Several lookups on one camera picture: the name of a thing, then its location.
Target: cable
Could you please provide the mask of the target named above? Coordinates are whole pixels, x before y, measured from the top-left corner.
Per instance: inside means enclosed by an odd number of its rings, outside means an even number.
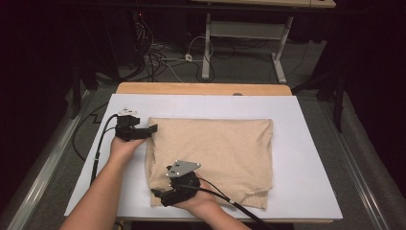
[[[200,82],[207,83],[207,82],[214,81],[214,79],[215,79],[215,73],[214,73],[214,68],[213,68],[212,64],[209,62],[209,60],[207,59],[206,56],[204,56],[204,59],[206,59],[207,62],[209,63],[210,69],[212,70],[212,73],[213,73],[213,77],[212,77],[212,78],[208,78],[207,80],[200,79],[199,77],[196,77],[196,79],[197,79],[198,81],[200,81]]]
[[[148,49],[148,52],[147,52],[147,53],[149,53],[149,51],[150,51],[150,49],[151,49],[151,47],[152,47],[152,44],[153,44],[153,32],[152,32],[152,30],[149,28],[149,26],[147,25],[147,23],[144,21],[144,16],[143,16],[141,13],[140,13],[139,15],[140,15],[140,17],[141,17],[141,21],[144,23],[144,26],[147,27],[149,33],[151,34],[151,45],[149,46],[149,49]]]
[[[96,173],[97,173],[97,171],[98,171],[99,157],[100,157],[100,155],[101,155],[100,149],[101,149],[101,146],[102,146],[102,139],[103,139],[104,134],[105,134],[105,132],[106,132],[106,130],[107,130],[108,124],[110,123],[111,119],[113,119],[113,118],[115,118],[115,117],[118,117],[118,115],[117,115],[117,114],[113,114],[111,117],[109,117],[108,120],[107,120],[107,122],[106,122],[105,125],[104,125],[103,130],[102,130],[101,139],[100,139],[100,141],[99,141],[98,149],[96,150],[95,161],[94,161],[94,163],[93,163],[93,171],[92,171],[92,178],[91,178],[91,180],[90,180],[90,184],[92,184],[93,181],[95,180],[95,178],[96,178]]]
[[[232,53],[230,55],[228,55],[227,57],[220,57],[219,55],[217,55],[217,56],[214,55],[214,56],[216,58],[218,58],[218,59],[230,59],[236,54],[236,47],[234,46],[233,42],[230,42],[230,47],[227,46],[226,48],[232,48],[233,49],[233,51],[232,51]]]
[[[310,41],[307,42],[307,45],[306,45],[306,47],[304,49],[304,54],[303,54],[302,59],[301,59],[301,62],[289,74],[285,75],[285,77],[288,77],[288,76],[292,75],[293,73],[295,73],[295,71],[303,64],[303,62],[305,60],[305,54],[307,53],[307,49],[308,49],[309,44],[310,44]]]
[[[191,44],[189,45],[188,55],[191,53],[191,46],[192,46],[192,44],[193,44],[198,38],[204,38],[204,39],[206,39],[206,36],[197,36],[197,37],[195,37],[195,38],[192,40]],[[212,47],[212,52],[211,52],[210,55],[209,55],[209,57],[211,57],[211,56],[213,55],[213,53],[214,53],[214,46],[213,46],[213,43],[212,43],[210,40],[209,40],[209,42],[210,42],[210,46]]]
[[[124,225],[122,225],[120,222],[114,222],[114,225],[117,225],[121,230],[124,230]]]
[[[93,114],[93,113],[95,113],[97,110],[101,109],[102,107],[104,107],[104,106],[106,106],[106,105],[108,105],[108,103],[104,103],[104,104],[100,105],[99,107],[95,108],[92,112],[90,112],[86,117],[84,117],[84,118],[80,121],[80,123],[78,124],[77,128],[75,129],[75,131],[74,131],[74,133],[73,133],[73,135],[72,135],[72,147],[74,148],[74,151],[75,151],[75,153],[77,154],[77,156],[78,156],[82,161],[85,161],[86,159],[80,154],[80,152],[78,151],[78,148],[76,147],[76,144],[75,144],[76,135],[77,135],[77,133],[78,133],[78,130],[80,129],[80,127],[83,125],[83,123],[84,123],[90,116],[95,115],[95,114]]]
[[[212,183],[210,183],[209,181],[199,178],[201,180],[204,180],[206,182],[208,182],[209,184],[211,184],[212,186],[214,186]],[[207,189],[203,189],[203,188],[197,188],[197,187],[193,187],[193,186],[188,186],[188,185],[177,185],[178,187],[181,188],[187,188],[187,189],[193,189],[193,190],[197,190],[197,191],[202,191],[202,192],[206,192],[208,194],[220,197],[224,200],[226,200],[228,203],[232,204],[233,206],[235,206],[236,208],[238,208],[242,213],[244,213],[245,215],[247,215],[248,217],[250,217],[251,219],[255,220],[256,222],[260,223],[263,227],[265,227],[266,229],[271,229],[271,230],[277,230],[275,227],[271,226],[269,223],[263,221],[262,219],[258,218],[257,216],[255,216],[253,213],[251,213],[250,211],[248,211],[246,208],[244,208],[242,205],[236,203],[235,201],[231,200],[230,198],[228,198],[227,196],[225,196],[223,193],[220,192],[220,190],[217,189],[216,186],[214,186],[220,193],[216,193],[213,192],[211,190],[207,190]]]
[[[174,75],[177,79],[179,79],[179,81],[181,81],[182,83],[184,83],[184,82],[176,75],[176,73],[173,71],[173,69],[172,69],[172,67],[170,67],[170,65],[167,65],[167,67],[169,67],[169,69],[172,71],[173,75]]]
[[[185,58],[184,55],[182,55],[181,53],[179,53],[179,52],[176,51],[175,49],[170,48],[169,46],[161,45],[161,44],[152,44],[152,46],[162,46],[163,48],[161,48],[159,51],[164,50],[164,49],[169,49],[169,50],[172,50],[173,52],[175,52],[176,54],[180,55],[182,58]]]

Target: beige cloth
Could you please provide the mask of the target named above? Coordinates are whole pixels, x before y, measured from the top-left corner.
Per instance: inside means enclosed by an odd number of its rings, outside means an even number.
[[[149,118],[148,124],[158,124],[158,131],[147,140],[149,188],[170,190],[167,166],[175,160],[190,161],[200,163],[196,172],[230,199],[267,208],[272,188],[272,120]],[[161,205],[153,194],[151,205]]]

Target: wooden table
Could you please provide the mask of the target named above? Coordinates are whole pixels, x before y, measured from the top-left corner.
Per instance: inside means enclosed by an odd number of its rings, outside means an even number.
[[[178,94],[178,95],[244,95],[291,96],[290,88],[279,84],[228,84],[228,83],[150,83],[124,82],[118,94]]]

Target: person's left hand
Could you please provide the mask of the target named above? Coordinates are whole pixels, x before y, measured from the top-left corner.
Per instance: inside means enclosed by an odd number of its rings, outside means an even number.
[[[126,142],[119,137],[114,137],[111,141],[110,156],[108,162],[125,166],[132,158],[135,149],[143,144],[146,139],[139,139]]]

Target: white table surface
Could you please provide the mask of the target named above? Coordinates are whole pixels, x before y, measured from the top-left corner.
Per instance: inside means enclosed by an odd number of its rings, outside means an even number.
[[[70,214],[89,187],[93,159],[104,124],[111,115],[118,113],[124,107],[137,110],[136,116],[141,118],[141,123],[137,127],[147,127],[148,117],[272,119],[274,121],[272,138],[274,175],[273,189],[268,195],[268,209],[247,209],[259,218],[270,221],[323,221],[343,217],[295,96],[139,94],[112,95],[65,216]],[[114,125],[116,125],[116,119],[110,122],[109,127]],[[108,158],[113,136],[114,130],[104,135],[99,171]],[[124,174],[118,218],[194,219],[184,210],[173,207],[150,207],[150,192],[145,173],[146,146],[142,144],[137,148]],[[237,219],[248,219],[237,209],[223,208]]]

